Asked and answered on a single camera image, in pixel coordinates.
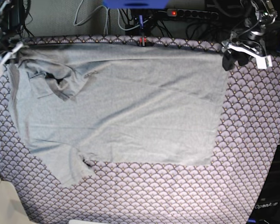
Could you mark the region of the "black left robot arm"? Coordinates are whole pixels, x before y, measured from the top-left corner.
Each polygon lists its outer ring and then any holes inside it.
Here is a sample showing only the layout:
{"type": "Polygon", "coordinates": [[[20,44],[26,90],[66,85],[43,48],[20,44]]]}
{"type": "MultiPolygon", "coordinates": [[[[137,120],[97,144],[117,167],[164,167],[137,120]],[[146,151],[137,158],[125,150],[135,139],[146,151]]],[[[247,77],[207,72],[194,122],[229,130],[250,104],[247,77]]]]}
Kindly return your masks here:
{"type": "Polygon", "coordinates": [[[244,20],[237,24],[229,39],[222,41],[225,71],[232,70],[234,64],[246,65],[254,58],[258,69],[265,70],[273,66],[272,57],[267,53],[264,36],[266,28],[275,22],[277,13],[270,9],[266,0],[242,0],[245,9],[244,20]]]}

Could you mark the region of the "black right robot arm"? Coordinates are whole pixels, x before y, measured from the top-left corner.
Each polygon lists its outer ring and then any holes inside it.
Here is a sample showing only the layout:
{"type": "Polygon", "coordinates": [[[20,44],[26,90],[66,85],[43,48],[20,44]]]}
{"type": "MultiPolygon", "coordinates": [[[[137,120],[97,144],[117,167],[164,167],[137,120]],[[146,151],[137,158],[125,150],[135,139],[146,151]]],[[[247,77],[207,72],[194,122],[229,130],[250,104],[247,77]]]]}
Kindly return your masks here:
{"type": "Polygon", "coordinates": [[[16,46],[13,38],[21,25],[21,0],[0,0],[0,62],[16,46]]]}

